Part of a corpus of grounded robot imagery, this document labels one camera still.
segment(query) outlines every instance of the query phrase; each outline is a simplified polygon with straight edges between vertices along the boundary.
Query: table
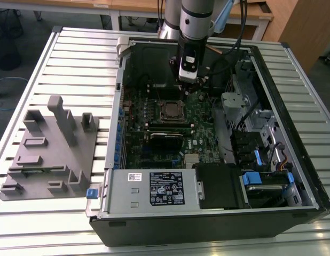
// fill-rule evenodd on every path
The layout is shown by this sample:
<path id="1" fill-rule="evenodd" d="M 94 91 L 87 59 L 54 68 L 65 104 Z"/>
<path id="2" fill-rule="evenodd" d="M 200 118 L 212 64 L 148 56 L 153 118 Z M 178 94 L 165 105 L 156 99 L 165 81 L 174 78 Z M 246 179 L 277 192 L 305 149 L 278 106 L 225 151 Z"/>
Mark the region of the table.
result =
<path id="1" fill-rule="evenodd" d="M 91 185 L 104 179 L 119 36 L 153 37 L 94 29 L 63 28 L 53 32 L 0 142 L 0 187 L 12 164 L 25 126 L 27 109 L 47 110 L 47 98 L 61 94 L 74 116 L 92 112 L 100 118 Z M 209 43 L 234 43 L 210 38 Z M 330 114 L 292 55 L 279 43 L 256 45 L 274 79 L 303 143 L 330 196 Z M 0 200 L 0 255 L 320 255 L 330 256 L 330 215 L 313 224 L 296 226 L 275 238 L 176 244 L 168 246 L 105 247 L 89 225 L 85 210 L 98 210 L 99 200 L 86 198 Z"/>
<path id="2" fill-rule="evenodd" d="M 117 31 L 121 30 L 121 16 L 158 18 L 156 0 L 0 0 L 0 8 L 110 15 L 113 30 Z M 240 24 L 240 17 L 238 4 L 233 7 L 227 23 Z M 256 26 L 253 40 L 262 39 L 272 19 L 272 13 L 263 12 L 258 4 L 249 4 L 246 25 Z"/>

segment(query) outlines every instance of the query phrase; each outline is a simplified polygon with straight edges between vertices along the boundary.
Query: white label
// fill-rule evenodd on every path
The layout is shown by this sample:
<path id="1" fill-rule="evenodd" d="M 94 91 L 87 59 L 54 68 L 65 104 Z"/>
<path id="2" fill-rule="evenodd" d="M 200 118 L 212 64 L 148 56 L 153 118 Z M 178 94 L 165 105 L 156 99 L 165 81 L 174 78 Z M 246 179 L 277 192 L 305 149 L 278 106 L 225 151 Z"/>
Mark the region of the white label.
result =
<path id="1" fill-rule="evenodd" d="M 128 173 L 128 181 L 141 181 L 142 174 L 141 173 Z"/>
<path id="2" fill-rule="evenodd" d="M 271 17 L 260 16 L 260 20 L 271 20 Z"/>
<path id="3" fill-rule="evenodd" d="M 186 56 L 185 60 L 189 63 L 194 63 L 195 62 L 195 58 L 194 57 L 190 57 L 190 56 Z"/>
<path id="4" fill-rule="evenodd" d="M 94 4 L 94 7 L 109 8 L 109 6 L 108 5 L 105 5 L 105 4 Z"/>

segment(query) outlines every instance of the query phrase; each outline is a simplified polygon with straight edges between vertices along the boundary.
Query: barcode sticker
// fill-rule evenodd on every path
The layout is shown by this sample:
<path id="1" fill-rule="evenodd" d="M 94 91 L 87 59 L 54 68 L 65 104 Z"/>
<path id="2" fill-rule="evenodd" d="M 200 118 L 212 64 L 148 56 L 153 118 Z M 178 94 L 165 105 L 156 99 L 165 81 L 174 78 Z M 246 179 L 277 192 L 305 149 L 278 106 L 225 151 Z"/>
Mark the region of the barcode sticker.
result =
<path id="1" fill-rule="evenodd" d="M 105 5 L 105 4 L 94 4 L 94 7 L 109 8 L 109 6 L 108 5 Z"/>
<path id="2" fill-rule="evenodd" d="M 142 174 L 141 173 L 128 173 L 128 181 L 141 181 Z"/>

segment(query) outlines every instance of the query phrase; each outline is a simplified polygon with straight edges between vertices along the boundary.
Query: aluminum extrusion table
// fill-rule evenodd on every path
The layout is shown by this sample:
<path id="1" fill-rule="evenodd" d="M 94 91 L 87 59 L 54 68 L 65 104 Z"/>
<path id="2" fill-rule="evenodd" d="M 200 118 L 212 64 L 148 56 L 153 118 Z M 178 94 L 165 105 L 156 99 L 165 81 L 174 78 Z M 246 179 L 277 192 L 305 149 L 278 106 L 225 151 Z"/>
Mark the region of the aluminum extrusion table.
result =
<path id="1" fill-rule="evenodd" d="M 27 109 L 51 114 L 47 99 L 61 94 L 74 116 L 92 112 L 100 118 L 91 184 L 104 179 L 104 163 L 117 72 L 116 42 L 121 35 L 156 34 L 63 28 L 53 32 L 0 142 L 0 187 L 24 133 Z M 212 38 L 210 44 L 233 43 Z M 330 197 L 330 114 L 290 49 L 279 43 L 259 47 L 285 105 Z M 330 255 L 330 215 L 296 226 L 274 238 L 165 246 L 105 247 L 85 215 L 86 198 L 2 202 L 0 255 Z M 91 202 L 99 209 L 99 200 Z"/>

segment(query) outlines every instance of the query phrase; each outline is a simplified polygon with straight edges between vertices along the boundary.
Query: wooden table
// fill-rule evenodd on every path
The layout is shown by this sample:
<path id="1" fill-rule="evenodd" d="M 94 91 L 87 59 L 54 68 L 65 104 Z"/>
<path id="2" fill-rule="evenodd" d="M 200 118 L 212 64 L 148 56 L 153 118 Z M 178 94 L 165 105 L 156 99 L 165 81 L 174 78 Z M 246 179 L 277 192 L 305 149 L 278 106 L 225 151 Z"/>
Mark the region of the wooden table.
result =
<path id="1" fill-rule="evenodd" d="M 217 1 L 218 0 L 216 0 L 215 3 L 215 9 L 221 10 L 222 7 L 218 6 Z M 156 0 L 112 0 L 111 9 L 118 11 L 118 16 L 158 18 L 158 5 Z M 240 19 L 240 5 L 237 4 L 231 10 L 230 17 L 227 23 L 240 24 Z M 262 39 L 266 31 L 267 25 L 271 20 L 273 20 L 272 13 L 263 12 L 258 4 L 248 5 L 248 16 L 246 25 L 256 26 L 256 30 L 254 32 L 252 40 L 260 41 Z M 116 23 L 116 27 L 114 27 L 113 17 L 112 24 L 114 30 L 120 30 L 119 23 Z"/>
<path id="2" fill-rule="evenodd" d="M 158 18 L 156 0 L 0 0 L 0 8 L 110 15 L 113 30 L 121 30 L 121 16 Z M 240 24 L 240 18 L 240 6 L 236 5 L 227 23 Z M 257 4 L 249 4 L 246 25 L 256 26 L 253 40 L 262 39 L 272 19 L 272 13 L 263 12 Z"/>

